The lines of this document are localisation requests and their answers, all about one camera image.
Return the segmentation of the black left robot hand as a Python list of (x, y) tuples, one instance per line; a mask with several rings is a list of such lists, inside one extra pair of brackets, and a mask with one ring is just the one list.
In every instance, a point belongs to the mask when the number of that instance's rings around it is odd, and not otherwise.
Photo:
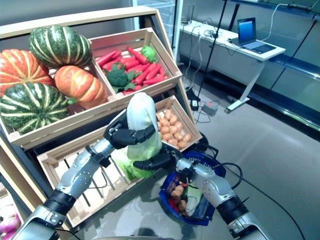
[(115, 149), (122, 149), (126, 146), (133, 146), (147, 141), (155, 132), (156, 129), (153, 124), (141, 130), (129, 129), (127, 110), (124, 109), (110, 121), (104, 131), (103, 137)]

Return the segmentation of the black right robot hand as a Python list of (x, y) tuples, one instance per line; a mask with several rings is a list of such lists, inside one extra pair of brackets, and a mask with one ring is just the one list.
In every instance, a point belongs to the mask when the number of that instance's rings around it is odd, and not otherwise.
[(183, 154), (179, 150), (170, 147), (163, 147), (158, 154), (147, 160), (134, 161), (133, 166), (144, 171), (165, 169), (170, 166), (175, 166), (183, 157)]

